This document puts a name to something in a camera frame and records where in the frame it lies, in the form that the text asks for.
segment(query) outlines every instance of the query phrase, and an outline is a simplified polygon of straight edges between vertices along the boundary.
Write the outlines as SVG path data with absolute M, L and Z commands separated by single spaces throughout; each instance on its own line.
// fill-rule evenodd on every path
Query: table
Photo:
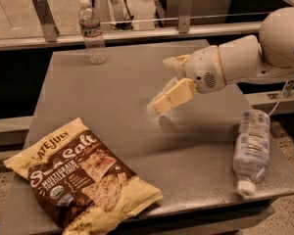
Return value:
M 53 54 L 25 147 L 82 118 L 120 159 L 164 194 L 163 200 L 123 222 L 116 234 L 216 234 L 245 228 L 272 213 L 271 201 L 294 195 L 294 168 L 272 138 L 268 174 L 256 196 L 244 200 L 236 194 L 231 166 L 235 129 L 241 113 L 251 109 L 236 85 L 197 94 L 160 117 L 147 115 L 146 105 L 174 77 L 162 60 L 206 46 L 207 41 L 193 40 L 110 47 L 101 66 L 93 66 L 85 50 Z M 16 176 L 0 235 L 56 232 L 29 184 Z

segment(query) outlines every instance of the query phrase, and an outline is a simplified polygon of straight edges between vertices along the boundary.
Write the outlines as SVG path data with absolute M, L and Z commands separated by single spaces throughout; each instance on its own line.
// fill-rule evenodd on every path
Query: plastic bottle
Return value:
M 102 64 L 107 57 L 98 13 L 91 7 L 89 0 L 81 0 L 80 6 L 78 22 L 89 59 L 93 64 Z
M 270 117 L 259 110 L 243 113 L 233 157 L 237 192 L 253 196 L 266 175 L 270 159 Z

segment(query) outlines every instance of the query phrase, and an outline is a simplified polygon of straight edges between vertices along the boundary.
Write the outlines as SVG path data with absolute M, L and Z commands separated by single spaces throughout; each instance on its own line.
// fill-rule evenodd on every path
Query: chip bag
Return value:
M 80 118 L 4 162 L 24 177 L 64 235 L 102 234 L 163 196 Z

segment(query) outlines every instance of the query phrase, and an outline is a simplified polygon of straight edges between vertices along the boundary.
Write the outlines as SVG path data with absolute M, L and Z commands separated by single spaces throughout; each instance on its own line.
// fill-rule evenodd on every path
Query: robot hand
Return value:
M 270 84 L 294 80 L 294 8 L 279 9 L 263 21 L 260 43 L 254 35 L 191 55 L 164 59 L 176 77 L 148 105 L 162 114 L 191 100 L 195 92 L 222 90 L 227 84 Z

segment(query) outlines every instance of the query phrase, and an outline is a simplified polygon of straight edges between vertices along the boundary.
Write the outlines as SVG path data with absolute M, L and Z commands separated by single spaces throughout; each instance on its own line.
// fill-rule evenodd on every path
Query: white bottle cap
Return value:
M 256 185 L 247 180 L 239 180 L 237 185 L 238 194 L 243 197 L 253 196 L 256 192 Z
M 89 0 L 80 0 L 79 1 L 81 8 L 87 8 L 90 6 L 90 1 Z

